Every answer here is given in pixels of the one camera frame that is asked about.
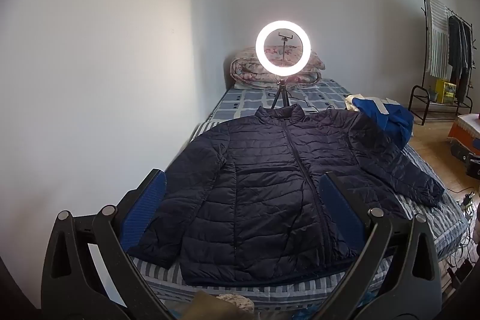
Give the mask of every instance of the clothing rack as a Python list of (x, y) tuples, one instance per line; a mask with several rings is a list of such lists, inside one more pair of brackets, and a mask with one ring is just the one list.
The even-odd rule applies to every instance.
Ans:
[[(428, 48), (427, 0), (423, 0), (423, 6), (424, 6), (424, 8), (422, 8), (422, 10), (423, 10), (423, 14), (425, 15), (425, 59), (424, 59), (424, 62), (423, 62), (423, 77), (422, 77), (422, 82), (421, 82), (422, 85), (421, 86), (419, 86), (419, 85), (413, 86), (411, 94), (410, 94), (410, 102), (409, 102), (409, 110), (412, 112), (413, 115), (415, 115), (416, 117), (421, 119), (421, 124), (422, 125), (425, 124), (425, 121), (429, 121), (429, 120), (453, 120), (459, 114), (460, 108), (469, 109), (469, 113), (472, 112), (473, 101), (469, 97), (469, 91), (470, 91), (470, 86), (471, 86), (472, 68), (475, 67), (474, 63), (473, 63), (473, 59), (472, 59), (472, 68), (470, 69), (470, 72), (469, 72), (469, 82), (467, 84), (466, 94), (465, 94), (465, 98), (470, 101), (470, 105), (468, 105), (465, 102), (460, 102), (459, 100), (454, 100), (453, 103), (438, 103), (438, 102), (434, 102), (430, 99), (430, 94), (429, 94), (428, 90), (425, 88), (425, 74), (427, 72), (428, 49), (429, 49)], [(450, 13), (452, 13), (457, 18), (459, 18), (460, 20), (465, 22), (465, 24), (467, 24), (470, 27), (471, 35), (472, 35), (472, 38), (473, 38), (473, 26), (472, 26), (472, 24), (470, 24), (469, 22), (466, 22), (462, 17), (460, 17), (452, 9), (449, 9), (448, 7), (447, 7), (447, 9)], [(415, 93), (416, 90), (421, 90), (421, 91), (425, 92), (426, 95), (419, 95), (418, 93)], [(412, 102), (413, 102), (414, 98), (425, 104), (425, 109), (424, 110), (415, 110), (415, 109), (412, 110)], [(440, 111), (439, 110), (430, 110), (430, 105), (438, 106), (438, 107), (445, 107), (445, 108), (447, 108), (447, 107), (455, 108), (455, 112), (445, 111), (445, 110), (443, 110), (443, 111), (442, 110), (440, 110)], [(430, 113), (437, 113), (437, 114), (445, 114), (446, 116), (444, 116), (444, 117), (442, 117), (442, 116), (427, 117), (429, 112)]]

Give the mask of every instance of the striped bedding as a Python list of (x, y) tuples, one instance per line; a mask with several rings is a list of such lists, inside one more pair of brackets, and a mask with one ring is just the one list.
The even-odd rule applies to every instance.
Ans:
[[(207, 121), (201, 124), (194, 136), (211, 129), (222, 121)], [(442, 181), (433, 172), (431, 167), (411, 148), (405, 146), (403, 153), (421, 170), (435, 178), (438, 183)], [(397, 196), (406, 215), (412, 218), (416, 213), (424, 214), (433, 232), (435, 246), (439, 259), (444, 259), (452, 253), (460, 243), (462, 234), (467, 227), (467, 221), (457, 203), (452, 199), (448, 191), (443, 193), (442, 202), (439, 208), (428, 208), (412, 202), (403, 196)], [(133, 259), (134, 264), (144, 276), (148, 285), (160, 299), (173, 301), (190, 302), (197, 290), (204, 290), (212, 295), (238, 293), (250, 298), (258, 310), (296, 310), (306, 308), (322, 302), (333, 291), (336, 285), (344, 276), (344, 272), (319, 278), (312, 281), (294, 283), (283, 286), (270, 287), (208, 287), (188, 286), (183, 281), (182, 273), (178, 262), (175, 262), (169, 269), (157, 265)], [(391, 257), (383, 259), (377, 274), (375, 275), (369, 290), (377, 290), (382, 284)]]

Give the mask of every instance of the bed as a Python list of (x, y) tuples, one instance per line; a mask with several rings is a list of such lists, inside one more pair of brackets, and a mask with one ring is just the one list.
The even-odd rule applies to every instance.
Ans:
[[(253, 115), (260, 105), (271, 107), (275, 93), (275, 90), (237, 90), (231, 88), (225, 93), (207, 121), (198, 126), (192, 139), (220, 122)], [(290, 104), (298, 103), (306, 114), (309, 114), (317, 110), (345, 108), (344, 98), (349, 92), (334, 80), (323, 79), (321, 83), (313, 87), (291, 90), (290, 94), (292, 97), (290, 98)], [(417, 167), (442, 184), (442, 181), (431, 167), (409, 145), (404, 148), (403, 153)], [(435, 209), (418, 205), (401, 195), (397, 195), (397, 198), (404, 208), (407, 217), (412, 218), (416, 213), (422, 213), (427, 216), (433, 232), (439, 260), (454, 252), (466, 230), (467, 221), (460, 207), (448, 191), (443, 193), (442, 203), (439, 208)], [(188, 286), (183, 281), (178, 262), (175, 262), (169, 269), (164, 269), (136, 258), (133, 259), (133, 262), (153, 292), (160, 299), (190, 302), (197, 290), (204, 290), (212, 295), (237, 293), (250, 298), (257, 310), (267, 311), (297, 310), (319, 304), (328, 297), (345, 274), (342, 272), (312, 281), (283, 286), (242, 288)], [(380, 288), (390, 262), (391, 257), (385, 258), (381, 262), (378, 272), (370, 285), (370, 292)]]

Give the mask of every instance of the jacket collar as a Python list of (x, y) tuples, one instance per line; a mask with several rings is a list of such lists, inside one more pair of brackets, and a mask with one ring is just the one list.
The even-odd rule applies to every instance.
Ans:
[(261, 121), (274, 125), (280, 124), (281, 119), (289, 120), (291, 124), (295, 124), (305, 117), (305, 113), (297, 103), (280, 109), (265, 109), (260, 106), (255, 115)]

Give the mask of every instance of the blue jacket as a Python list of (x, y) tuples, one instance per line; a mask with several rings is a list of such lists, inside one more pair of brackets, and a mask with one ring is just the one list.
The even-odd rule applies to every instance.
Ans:
[(402, 105), (384, 103), (383, 106), (388, 114), (382, 114), (376, 103), (370, 99), (353, 98), (352, 103), (373, 119), (400, 149), (409, 142), (412, 135), (413, 115)]
[(271, 286), (346, 270), (358, 253), (320, 195), (328, 171), (400, 218), (395, 192), (427, 206), (443, 192), (360, 112), (260, 107), (199, 135), (174, 160), (166, 195), (128, 253), (166, 268), (179, 256), (194, 286)]

